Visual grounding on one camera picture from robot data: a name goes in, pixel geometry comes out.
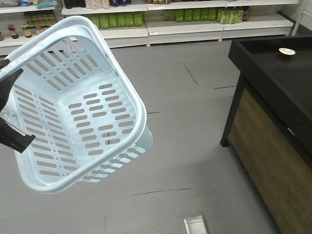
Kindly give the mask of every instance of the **store shelf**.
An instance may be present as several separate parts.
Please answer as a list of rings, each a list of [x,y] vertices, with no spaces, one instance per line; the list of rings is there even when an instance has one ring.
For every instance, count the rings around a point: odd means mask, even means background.
[[[148,37],[147,28],[141,27],[122,27],[122,28],[108,28],[100,29],[104,39],[119,39],[119,38],[141,38]]]
[[[65,16],[69,15],[85,15],[85,14],[98,14],[98,13],[117,13],[117,12],[135,12],[135,11],[147,11],[147,4],[144,0],[133,0],[131,4],[127,6],[112,7],[109,9],[89,9],[74,7],[72,9],[62,9],[62,14]]]
[[[264,6],[298,4],[299,0],[237,0],[227,1],[226,6]]]
[[[224,31],[228,30],[245,30],[257,28],[281,28],[292,27],[293,23],[281,15],[275,13],[265,16],[251,16],[249,21],[243,21],[235,24],[224,24]]]
[[[150,36],[223,31],[222,25],[216,21],[151,21],[145,24]]]
[[[54,6],[44,7],[41,9],[38,9],[37,5],[1,7],[0,14],[27,12],[27,11],[46,11],[46,10],[54,10]]]
[[[171,4],[147,4],[149,11],[155,10],[170,10],[170,9],[186,9],[186,8],[205,8],[205,7],[225,7],[227,1],[213,0],[213,1],[179,1],[171,2]]]
[[[26,42],[30,41],[36,35],[32,35],[31,38],[26,38],[25,36],[19,36],[17,39],[11,37],[5,37],[4,40],[0,41],[0,48],[7,46],[20,46],[24,45]]]

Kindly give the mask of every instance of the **glass jar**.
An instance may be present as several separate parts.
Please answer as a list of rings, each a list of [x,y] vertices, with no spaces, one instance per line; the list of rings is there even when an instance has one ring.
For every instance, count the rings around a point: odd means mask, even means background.
[[[29,30],[28,24],[22,25],[21,28],[22,28],[22,30],[24,31],[24,36],[25,36],[26,38],[31,38],[32,33],[31,33],[31,31]]]
[[[10,33],[11,33],[11,37],[12,37],[13,39],[19,38],[19,35],[18,35],[17,31],[16,31],[16,28],[15,28],[15,25],[14,25],[14,24],[8,25],[8,29],[9,29],[9,31],[10,31]]]
[[[40,33],[43,32],[43,29],[42,29],[42,26],[41,26],[41,25],[37,24],[35,27],[36,27],[37,35],[39,35]]]

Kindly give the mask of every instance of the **bottle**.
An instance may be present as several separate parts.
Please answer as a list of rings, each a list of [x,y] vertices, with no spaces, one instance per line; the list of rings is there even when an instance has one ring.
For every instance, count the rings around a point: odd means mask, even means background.
[[[118,27],[125,27],[126,26],[126,16],[124,13],[117,14],[117,25]]]
[[[193,19],[193,9],[184,9],[184,21],[190,22]]]
[[[37,24],[35,27],[36,27],[37,35],[39,35],[43,32],[42,26],[40,24]]]
[[[210,21],[215,21],[216,20],[216,16],[217,16],[217,12],[218,12],[218,8],[216,7],[211,7],[208,10],[208,20]]]
[[[164,10],[164,21],[171,20],[171,10]]]
[[[86,7],[86,1],[85,0],[79,0],[79,6],[82,8]]]
[[[176,11],[171,10],[171,20],[175,21],[176,20]]]
[[[15,25],[14,25],[14,24],[8,25],[8,29],[9,29],[9,31],[10,31],[10,33],[11,33],[11,37],[12,37],[13,39],[19,38],[19,35],[18,35],[17,31],[16,31],[16,28],[15,28]]]
[[[64,0],[64,4],[66,9],[72,9],[73,8],[73,1],[72,0]]]
[[[32,33],[31,33],[31,31],[29,30],[28,24],[22,25],[21,28],[22,28],[22,30],[24,31],[24,36],[25,36],[26,38],[31,38]]]
[[[91,3],[91,9],[98,9],[98,0],[90,0]]]
[[[109,20],[109,27],[110,28],[117,28],[117,16],[116,14],[112,13],[109,14],[108,16],[108,20]]]
[[[229,23],[230,24],[236,23],[237,15],[238,15],[238,10],[237,10],[236,6],[233,8],[230,8],[230,16],[229,16]]]
[[[112,6],[118,7],[119,6],[119,0],[112,0]]]
[[[103,8],[103,1],[102,0],[97,0],[97,7]]]
[[[127,0],[119,0],[119,5],[120,6],[126,6],[127,5]]]
[[[243,6],[243,10],[244,10],[243,21],[247,21],[249,20],[251,9],[249,6]]]
[[[73,2],[73,7],[79,7],[80,5],[79,0],[72,0],[72,2]]]
[[[103,8],[109,9],[109,1],[108,0],[102,0],[103,1]]]
[[[135,17],[132,12],[126,12],[126,26],[133,27],[135,25]]]
[[[135,26],[140,27],[143,25],[143,13],[142,12],[135,12]]]
[[[200,20],[205,21],[208,19],[208,8],[202,8],[200,13]]]
[[[220,22],[221,24],[227,24],[229,23],[229,19],[230,19],[230,11],[227,7],[223,8],[223,10],[221,11],[221,18],[220,18]]]
[[[236,18],[236,23],[241,23],[243,21],[244,10],[241,6],[239,6],[237,10],[238,10],[238,14]]]
[[[101,28],[109,28],[109,20],[107,14],[100,14],[99,16],[99,25]]]
[[[91,9],[91,0],[85,0],[85,3],[86,3],[86,8],[89,8]]]
[[[200,13],[201,13],[200,8],[195,8],[193,10],[193,21],[199,21],[200,20]]]
[[[89,17],[92,23],[94,23],[97,28],[101,28],[98,14],[93,14],[93,15],[90,15]]]
[[[184,9],[176,9],[175,10],[175,21],[183,22],[184,20]]]

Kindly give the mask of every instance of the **light blue plastic basket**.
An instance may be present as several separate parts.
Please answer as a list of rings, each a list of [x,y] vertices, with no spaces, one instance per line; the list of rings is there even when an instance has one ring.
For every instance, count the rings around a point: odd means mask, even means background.
[[[36,136],[15,152],[30,188],[55,193],[100,182],[151,147],[144,104],[87,18],[61,20],[7,59],[0,80],[23,73],[3,111]]]

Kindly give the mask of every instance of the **product on shelf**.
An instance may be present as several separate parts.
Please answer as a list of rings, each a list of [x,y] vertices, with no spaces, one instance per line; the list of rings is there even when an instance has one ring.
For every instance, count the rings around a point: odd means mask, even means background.
[[[184,10],[184,21],[190,22],[193,19],[193,9]]]
[[[36,27],[37,35],[43,32],[43,28],[40,24],[37,24],[35,27]]]
[[[183,22],[184,21],[184,9],[176,9],[175,10],[175,21]]]
[[[24,32],[24,36],[25,36],[26,38],[31,38],[32,33],[31,33],[31,31],[29,30],[28,24],[22,25],[21,28],[22,28],[22,30],[23,30],[23,32]]]
[[[14,25],[14,24],[8,25],[8,29],[9,29],[9,31],[10,31],[10,33],[11,33],[11,37],[12,37],[13,39],[19,38],[19,35],[18,35],[17,31],[16,31],[16,28],[15,28],[15,25]]]
[[[114,14],[114,13],[109,14],[108,20],[109,20],[109,27],[110,28],[117,28],[118,24],[117,24],[117,16],[116,16],[116,14]]]
[[[164,21],[170,21],[173,10],[164,10]]]
[[[244,10],[241,6],[239,6],[237,10],[238,10],[238,14],[236,18],[236,23],[241,23],[243,21]]]
[[[218,11],[218,8],[216,8],[216,7],[211,7],[208,9],[208,20],[209,21],[215,21],[216,20],[217,11]]]
[[[18,6],[19,0],[1,0],[0,7]]]
[[[249,6],[243,6],[243,10],[244,10],[243,21],[247,21],[249,20],[251,9]]]
[[[125,27],[126,26],[126,16],[124,13],[117,14],[117,25],[118,27]]]
[[[237,15],[238,15],[237,8],[236,7],[231,7],[230,8],[230,16],[229,16],[229,24],[236,23]]]
[[[201,8],[200,10],[200,20],[206,21],[208,20],[208,8]]]
[[[229,19],[230,19],[229,9],[227,7],[222,8],[221,11],[218,12],[218,22],[221,24],[227,24],[229,23]]]
[[[126,26],[133,27],[135,25],[135,16],[131,12],[126,13]]]
[[[193,21],[199,21],[200,20],[200,14],[201,14],[200,8],[193,9]]]
[[[143,25],[143,13],[138,11],[135,12],[135,26],[140,27]]]
[[[103,28],[103,29],[109,28],[109,20],[108,20],[107,14],[100,14],[99,25],[100,25],[100,28]]]

